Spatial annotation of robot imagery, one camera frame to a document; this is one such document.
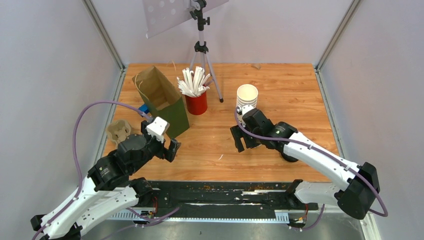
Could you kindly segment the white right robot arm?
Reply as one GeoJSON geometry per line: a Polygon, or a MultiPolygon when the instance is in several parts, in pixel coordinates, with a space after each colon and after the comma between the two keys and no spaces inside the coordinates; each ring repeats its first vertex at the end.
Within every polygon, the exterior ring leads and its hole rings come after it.
{"type": "Polygon", "coordinates": [[[388,209],[380,196],[378,172],[369,162],[358,164],[316,144],[294,126],[273,123],[251,106],[236,107],[236,125],[230,128],[238,152],[265,146],[276,150],[288,162],[302,161],[326,176],[329,182],[295,180],[285,195],[286,204],[298,209],[317,203],[339,207],[350,217],[362,220],[367,213],[387,217],[388,209]]]}

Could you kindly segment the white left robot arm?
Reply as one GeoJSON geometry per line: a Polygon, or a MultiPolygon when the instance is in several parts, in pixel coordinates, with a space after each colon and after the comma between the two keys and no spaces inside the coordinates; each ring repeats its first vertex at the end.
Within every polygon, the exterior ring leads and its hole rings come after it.
{"type": "Polygon", "coordinates": [[[43,240],[79,240],[111,215],[139,204],[149,206],[153,188],[144,178],[130,180],[154,157],[172,162],[181,146],[176,139],[165,147],[170,124],[161,117],[141,122],[141,133],[130,134],[115,150],[97,160],[81,185],[48,214],[31,218],[32,229],[43,240]]]}

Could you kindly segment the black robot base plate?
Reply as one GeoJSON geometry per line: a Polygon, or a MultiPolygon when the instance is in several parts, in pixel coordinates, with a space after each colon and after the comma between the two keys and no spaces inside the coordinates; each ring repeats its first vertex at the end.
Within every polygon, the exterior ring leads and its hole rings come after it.
{"type": "Polygon", "coordinates": [[[175,218],[271,219],[275,211],[305,213],[317,203],[295,199],[289,182],[150,181],[153,190],[136,208],[153,208],[161,217],[174,209],[175,218]]]}

